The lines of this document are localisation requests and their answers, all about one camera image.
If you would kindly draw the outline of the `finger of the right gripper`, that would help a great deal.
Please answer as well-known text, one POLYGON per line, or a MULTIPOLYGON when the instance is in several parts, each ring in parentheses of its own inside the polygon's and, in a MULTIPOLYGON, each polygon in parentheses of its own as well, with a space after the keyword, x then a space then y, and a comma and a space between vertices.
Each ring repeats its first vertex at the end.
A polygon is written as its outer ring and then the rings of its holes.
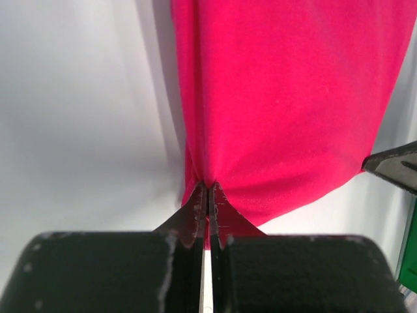
POLYGON ((416 142, 375 153, 364 159, 362 170, 416 195, 416 142))

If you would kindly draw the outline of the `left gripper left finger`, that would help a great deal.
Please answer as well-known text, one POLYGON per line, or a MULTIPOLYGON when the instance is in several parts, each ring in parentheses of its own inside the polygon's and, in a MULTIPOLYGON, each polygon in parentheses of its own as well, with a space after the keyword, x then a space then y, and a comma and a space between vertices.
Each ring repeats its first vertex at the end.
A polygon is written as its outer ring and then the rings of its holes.
POLYGON ((7 312, 200 312, 207 188, 154 231, 45 232, 23 249, 7 312))

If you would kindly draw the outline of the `pink t shirt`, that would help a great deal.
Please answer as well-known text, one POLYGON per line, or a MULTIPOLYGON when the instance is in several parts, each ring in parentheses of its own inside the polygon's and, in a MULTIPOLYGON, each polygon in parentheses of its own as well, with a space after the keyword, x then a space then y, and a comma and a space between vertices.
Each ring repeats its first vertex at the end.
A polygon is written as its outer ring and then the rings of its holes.
POLYGON ((260 226, 360 172, 415 1, 173 1, 171 11, 185 198, 218 182, 260 226))

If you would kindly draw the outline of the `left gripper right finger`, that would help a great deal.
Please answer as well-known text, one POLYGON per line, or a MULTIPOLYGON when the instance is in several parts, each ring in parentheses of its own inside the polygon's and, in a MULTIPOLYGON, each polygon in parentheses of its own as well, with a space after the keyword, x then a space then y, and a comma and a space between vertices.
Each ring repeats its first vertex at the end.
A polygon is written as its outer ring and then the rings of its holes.
POLYGON ((215 312, 405 312, 384 254, 359 235, 266 235, 208 192, 215 312))

